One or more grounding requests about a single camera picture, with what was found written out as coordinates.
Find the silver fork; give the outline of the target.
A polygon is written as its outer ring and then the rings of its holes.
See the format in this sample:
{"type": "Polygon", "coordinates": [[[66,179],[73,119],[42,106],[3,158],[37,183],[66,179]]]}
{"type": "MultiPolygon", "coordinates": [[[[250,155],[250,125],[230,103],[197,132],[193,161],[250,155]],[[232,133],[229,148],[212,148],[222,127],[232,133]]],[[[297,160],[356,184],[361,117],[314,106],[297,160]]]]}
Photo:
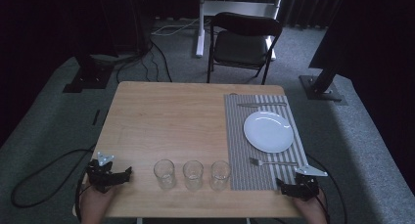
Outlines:
{"type": "Polygon", "coordinates": [[[258,158],[249,157],[250,163],[256,166],[263,166],[265,164],[276,164],[276,165],[287,165],[287,166],[298,166],[297,162],[286,162],[286,161],[263,161],[258,158]]]}

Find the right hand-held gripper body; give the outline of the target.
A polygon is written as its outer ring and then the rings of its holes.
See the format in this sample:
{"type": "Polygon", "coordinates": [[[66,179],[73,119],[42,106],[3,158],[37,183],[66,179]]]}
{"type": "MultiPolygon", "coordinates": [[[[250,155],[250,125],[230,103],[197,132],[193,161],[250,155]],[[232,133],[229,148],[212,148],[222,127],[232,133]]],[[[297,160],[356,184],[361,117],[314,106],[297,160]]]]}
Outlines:
{"type": "Polygon", "coordinates": [[[309,164],[296,169],[296,185],[293,197],[308,201],[319,195],[318,177],[327,177],[326,171],[320,170],[309,164]]]}

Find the dark pleated curtain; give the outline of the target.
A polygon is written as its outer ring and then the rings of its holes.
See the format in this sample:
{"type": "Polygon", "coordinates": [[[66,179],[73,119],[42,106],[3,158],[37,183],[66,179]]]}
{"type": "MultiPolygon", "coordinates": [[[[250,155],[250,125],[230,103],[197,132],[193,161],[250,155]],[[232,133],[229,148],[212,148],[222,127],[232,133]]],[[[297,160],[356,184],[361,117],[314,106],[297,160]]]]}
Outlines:
{"type": "Polygon", "coordinates": [[[343,0],[281,0],[278,20],[306,29],[328,27],[343,0]]]}

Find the white round plate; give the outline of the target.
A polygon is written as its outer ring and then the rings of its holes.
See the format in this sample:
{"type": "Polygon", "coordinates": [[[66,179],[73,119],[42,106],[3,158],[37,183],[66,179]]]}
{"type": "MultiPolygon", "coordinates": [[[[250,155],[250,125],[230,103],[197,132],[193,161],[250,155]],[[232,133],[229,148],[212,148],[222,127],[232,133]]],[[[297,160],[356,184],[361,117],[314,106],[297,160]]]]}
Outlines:
{"type": "Polygon", "coordinates": [[[254,112],[244,122],[244,134],[249,143],[265,153],[281,153],[294,142],[294,130],[289,121],[275,112],[254,112]]]}

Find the white metal desk frame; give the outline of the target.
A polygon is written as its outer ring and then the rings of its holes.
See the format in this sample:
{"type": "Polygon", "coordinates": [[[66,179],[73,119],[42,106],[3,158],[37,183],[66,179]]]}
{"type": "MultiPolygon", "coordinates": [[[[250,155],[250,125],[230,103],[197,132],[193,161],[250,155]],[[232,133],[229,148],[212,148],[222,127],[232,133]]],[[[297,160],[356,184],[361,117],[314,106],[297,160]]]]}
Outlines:
{"type": "Polygon", "coordinates": [[[212,17],[220,12],[231,12],[248,16],[267,17],[276,20],[282,0],[273,3],[200,0],[199,28],[196,57],[201,58],[205,49],[205,16],[212,17]]]}

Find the black folding chair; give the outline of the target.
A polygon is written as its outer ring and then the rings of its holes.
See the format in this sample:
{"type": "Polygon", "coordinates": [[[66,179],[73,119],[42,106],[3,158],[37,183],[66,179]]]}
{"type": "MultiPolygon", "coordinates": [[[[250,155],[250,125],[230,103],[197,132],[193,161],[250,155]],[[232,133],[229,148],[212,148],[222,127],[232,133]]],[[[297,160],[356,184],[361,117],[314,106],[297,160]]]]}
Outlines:
{"type": "Polygon", "coordinates": [[[266,82],[273,49],[283,26],[267,17],[230,12],[216,14],[210,22],[207,83],[215,66],[254,69],[255,77],[264,70],[266,82]]]}

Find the clear drinking glass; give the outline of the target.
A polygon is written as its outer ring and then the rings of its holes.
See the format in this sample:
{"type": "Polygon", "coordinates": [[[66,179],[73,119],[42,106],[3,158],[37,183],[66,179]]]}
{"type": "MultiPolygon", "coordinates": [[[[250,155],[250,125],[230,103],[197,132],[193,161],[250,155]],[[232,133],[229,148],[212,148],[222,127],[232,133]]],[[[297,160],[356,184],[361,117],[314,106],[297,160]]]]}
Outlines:
{"type": "Polygon", "coordinates": [[[230,165],[224,161],[216,161],[211,166],[210,186],[214,191],[223,191],[228,184],[231,174],[230,165]]]}
{"type": "Polygon", "coordinates": [[[197,160],[189,160],[183,165],[185,186],[190,191],[199,190],[203,186],[204,166],[197,160]]]}
{"type": "Polygon", "coordinates": [[[154,166],[154,174],[163,190],[172,189],[175,186],[175,166],[171,160],[159,160],[154,166]]]}

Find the grey striped placemat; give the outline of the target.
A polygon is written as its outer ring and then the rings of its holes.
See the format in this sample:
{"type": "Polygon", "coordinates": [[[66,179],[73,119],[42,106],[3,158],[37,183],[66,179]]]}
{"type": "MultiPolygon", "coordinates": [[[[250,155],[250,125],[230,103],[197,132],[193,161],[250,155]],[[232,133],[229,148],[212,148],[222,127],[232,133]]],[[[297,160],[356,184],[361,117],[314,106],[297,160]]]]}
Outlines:
{"type": "Polygon", "coordinates": [[[232,169],[231,189],[240,191],[277,190],[276,178],[287,184],[296,184],[296,167],[287,165],[265,164],[256,166],[250,163],[249,157],[263,161],[293,161],[299,166],[308,161],[302,146],[300,135],[286,96],[278,95],[238,95],[224,96],[226,116],[228,157],[232,169]],[[267,106],[260,108],[239,107],[239,103],[287,103],[283,106],[267,106]],[[286,118],[294,130],[292,146],[281,153],[265,153],[253,147],[244,134],[245,119],[253,112],[276,112],[286,118]]]}

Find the silver table knife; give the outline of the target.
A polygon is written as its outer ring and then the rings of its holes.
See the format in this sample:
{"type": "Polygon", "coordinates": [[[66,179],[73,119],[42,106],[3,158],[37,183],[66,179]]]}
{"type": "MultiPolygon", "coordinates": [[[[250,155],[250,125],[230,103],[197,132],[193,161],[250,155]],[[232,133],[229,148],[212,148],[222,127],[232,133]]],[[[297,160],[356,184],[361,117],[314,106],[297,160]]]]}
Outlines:
{"type": "Polygon", "coordinates": [[[237,106],[244,108],[260,108],[267,106],[283,106],[286,107],[287,103],[239,103],[237,106]]]}

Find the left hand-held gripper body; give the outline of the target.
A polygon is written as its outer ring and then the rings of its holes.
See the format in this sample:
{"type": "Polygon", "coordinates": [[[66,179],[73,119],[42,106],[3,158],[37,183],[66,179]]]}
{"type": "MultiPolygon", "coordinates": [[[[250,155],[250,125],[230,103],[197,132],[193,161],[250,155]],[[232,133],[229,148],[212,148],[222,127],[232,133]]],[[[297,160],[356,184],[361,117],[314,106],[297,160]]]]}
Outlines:
{"type": "Polygon", "coordinates": [[[99,152],[97,157],[88,163],[86,169],[89,184],[103,194],[115,184],[111,172],[114,158],[113,155],[105,155],[99,152]]]}

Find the person's left hand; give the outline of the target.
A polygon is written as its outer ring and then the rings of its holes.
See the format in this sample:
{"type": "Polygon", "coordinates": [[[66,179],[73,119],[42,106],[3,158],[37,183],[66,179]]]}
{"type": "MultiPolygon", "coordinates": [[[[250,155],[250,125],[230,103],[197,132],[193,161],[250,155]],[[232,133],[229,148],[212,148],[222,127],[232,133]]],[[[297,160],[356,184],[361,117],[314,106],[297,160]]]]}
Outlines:
{"type": "Polygon", "coordinates": [[[80,211],[83,218],[101,218],[105,215],[116,193],[116,187],[110,187],[105,193],[88,184],[80,197],[80,211]]]}

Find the person's right hand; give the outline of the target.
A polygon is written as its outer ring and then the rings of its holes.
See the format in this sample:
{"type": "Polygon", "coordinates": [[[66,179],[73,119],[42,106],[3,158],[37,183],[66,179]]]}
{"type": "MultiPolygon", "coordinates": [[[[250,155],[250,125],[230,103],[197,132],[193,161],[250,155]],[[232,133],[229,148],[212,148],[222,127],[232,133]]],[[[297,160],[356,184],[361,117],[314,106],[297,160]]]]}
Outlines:
{"type": "Polygon", "coordinates": [[[324,216],[326,218],[327,204],[322,189],[319,190],[319,195],[316,198],[312,198],[308,201],[293,198],[293,203],[303,217],[324,216]]]}

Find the black floor stand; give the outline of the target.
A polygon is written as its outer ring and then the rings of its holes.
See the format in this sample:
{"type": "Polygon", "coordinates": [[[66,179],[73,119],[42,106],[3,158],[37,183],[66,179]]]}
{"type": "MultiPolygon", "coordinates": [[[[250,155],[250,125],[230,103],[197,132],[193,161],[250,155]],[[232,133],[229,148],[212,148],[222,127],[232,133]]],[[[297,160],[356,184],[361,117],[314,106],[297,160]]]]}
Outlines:
{"type": "Polygon", "coordinates": [[[97,64],[78,39],[73,38],[70,47],[79,69],[72,82],[65,86],[63,92],[80,93],[84,89],[105,89],[114,66],[97,64]]]}
{"type": "Polygon", "coordinates": [[[321,68],[318,75],[300,75],[300,83],[308,100],[331,101],[339,106],[346,106],[347,102],[343,95],[338,92],[333,83],[334,77],[339,71],[337,58],[342,47],[337,48],[337,29],[330,26],[316,49],[310,68],[321,68]]]}

